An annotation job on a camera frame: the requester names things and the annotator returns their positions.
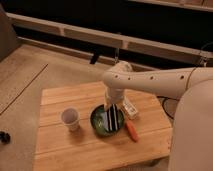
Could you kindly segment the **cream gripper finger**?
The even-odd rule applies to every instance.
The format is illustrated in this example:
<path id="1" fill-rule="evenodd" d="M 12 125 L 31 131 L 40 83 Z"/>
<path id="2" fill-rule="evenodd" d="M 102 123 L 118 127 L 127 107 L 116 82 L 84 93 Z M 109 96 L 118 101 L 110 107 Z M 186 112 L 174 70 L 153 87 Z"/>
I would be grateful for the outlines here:
<path id="1" fill-rule="evenodd" d="M 110 102 L 110 100 L 108 98 L 105 97 L 104 110 L 107 111 L 111 106 L 112 106 L 112 103 Z"/>
<path id="2" fill-rule="evenodd" d="M 124 99 L 121 102 L 122 106 L 126 106 L 127 105 L 127 98 L 124 97 Z"/>

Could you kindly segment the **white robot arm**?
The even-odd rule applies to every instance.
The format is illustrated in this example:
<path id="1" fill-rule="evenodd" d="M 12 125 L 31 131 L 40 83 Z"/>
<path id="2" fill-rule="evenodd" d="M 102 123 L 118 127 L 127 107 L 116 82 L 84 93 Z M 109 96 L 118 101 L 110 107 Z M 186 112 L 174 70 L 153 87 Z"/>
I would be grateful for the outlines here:
<path id="1" fill-rule="evenodd" d="M 174 101 L 168 171 L 213 171 L 213 67 L 135 72 L 121 61 L 102 80 L 109 106 L 122 102 L 127 89 Z"/>

